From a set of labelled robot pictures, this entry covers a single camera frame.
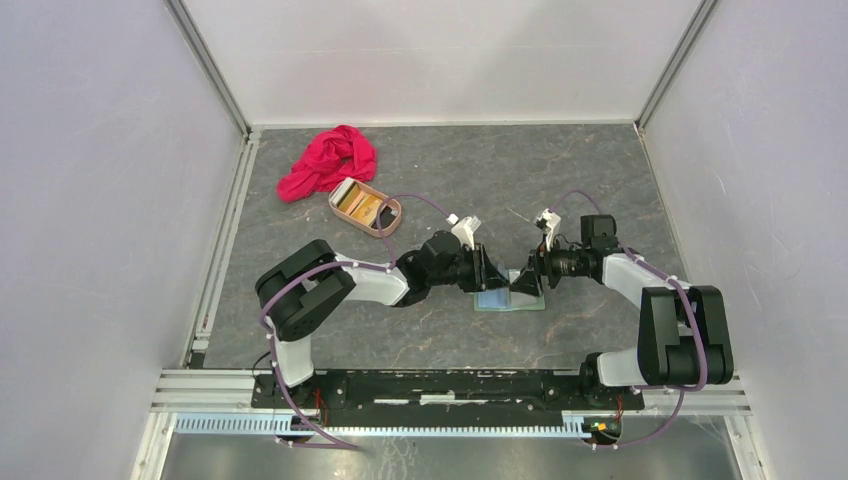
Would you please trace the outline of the pink oval card tray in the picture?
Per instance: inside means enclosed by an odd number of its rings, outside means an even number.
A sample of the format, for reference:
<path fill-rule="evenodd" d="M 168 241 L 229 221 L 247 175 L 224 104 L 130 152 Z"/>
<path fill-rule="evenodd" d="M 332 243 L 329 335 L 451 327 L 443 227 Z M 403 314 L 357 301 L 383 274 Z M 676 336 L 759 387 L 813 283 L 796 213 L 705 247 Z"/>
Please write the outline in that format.
<path fill-rule="evenodd" d="M 382 226 L 383 233 L 388 236 L 391 235 L 399 226 L 402 218 L 402 207 L 397 200 L 389 200 L 388 196 L 375 188 L 359 181 L 358 185 L 354 186 L 346 196 L 346 198 L 342 201 L 342 203 L 336 207 L 329 203 L 331 211 L 343 221 L 353 225 L 354 227 L 366 232 L 367 234 L 373 237 L 380 237 L 380 231 L 377 228 L 377 223 L 380 223 Z M 380 216 L 376 219 L 376 221 L 370 226 L 364 226 L 356 223 L 347 213 L 346 211 L 350 208 L 354 199 L 357 197 L 358 193 L 364 190 L 369 193 L 376 194 L 377 196 L 383 199 Z"/>

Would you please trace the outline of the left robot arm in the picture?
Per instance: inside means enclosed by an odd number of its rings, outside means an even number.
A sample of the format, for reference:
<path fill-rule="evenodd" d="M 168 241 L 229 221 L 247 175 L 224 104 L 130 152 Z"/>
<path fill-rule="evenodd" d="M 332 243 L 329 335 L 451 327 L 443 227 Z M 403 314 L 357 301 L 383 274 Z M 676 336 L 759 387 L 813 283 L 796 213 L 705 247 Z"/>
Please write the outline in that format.
<path fill-rule="evenodd" d="M 334 251 L 323 239 L 313 240 L 255 284 L 278 379 L 275 392 L 295 408 L 312 399 L 311 335 L 345 301 L 405 308 L 426 299 L 433 287 L 453 285 L 478 293 L 509 284 L 483 245 L 465 245 L 444 230 L 394 264 L 361 262 Z"/>

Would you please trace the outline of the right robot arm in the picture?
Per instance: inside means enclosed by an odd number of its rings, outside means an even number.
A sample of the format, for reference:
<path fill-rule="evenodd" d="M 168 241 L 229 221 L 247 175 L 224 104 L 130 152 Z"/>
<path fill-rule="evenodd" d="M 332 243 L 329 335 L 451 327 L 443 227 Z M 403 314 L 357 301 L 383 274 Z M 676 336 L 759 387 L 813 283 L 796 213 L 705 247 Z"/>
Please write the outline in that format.
<path fill-rule="evenodd" d="M 510 288 L 538 296 L 564 278 L 589 278 L 617 292 L 639 311 L 634 347 L 589 355 L 577 382 L 580 400 L 591 408 L 612 401 L 618 387 L 699 391 L 734 375 L 724 299 L 713 286 L 678 280 L 650 265 L 617 238 L 608 214 L 580 219 L 581 240 L 563 246 L 559 217 L 543 211 L 536 225 L 543 240 Z"/>

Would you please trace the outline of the green card holder wallet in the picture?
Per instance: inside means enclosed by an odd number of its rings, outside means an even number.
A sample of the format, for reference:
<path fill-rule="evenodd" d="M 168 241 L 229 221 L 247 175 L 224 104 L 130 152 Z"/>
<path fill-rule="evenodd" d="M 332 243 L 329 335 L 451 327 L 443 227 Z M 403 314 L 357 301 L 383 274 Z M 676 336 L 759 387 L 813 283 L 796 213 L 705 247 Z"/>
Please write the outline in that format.
<path fill-rule="evenodd" d="M 508 288 L 477 292 L 474 294 L 474 310 L 477 312 L 541 311 L 545 299 L 539 296 L 513 292 Z"/>

